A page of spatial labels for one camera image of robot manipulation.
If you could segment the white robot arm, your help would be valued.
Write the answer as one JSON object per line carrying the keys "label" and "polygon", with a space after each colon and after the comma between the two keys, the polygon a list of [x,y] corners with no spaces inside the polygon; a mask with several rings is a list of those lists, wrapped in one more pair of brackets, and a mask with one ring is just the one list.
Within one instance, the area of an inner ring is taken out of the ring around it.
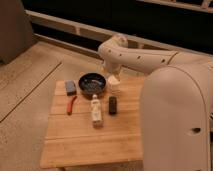
{"label": "white robot arm", "polygon": [[144,171],[212,171],[213,57],[133,49],[122,34],[98,47],[104,68],[147,75],[140,96]]}

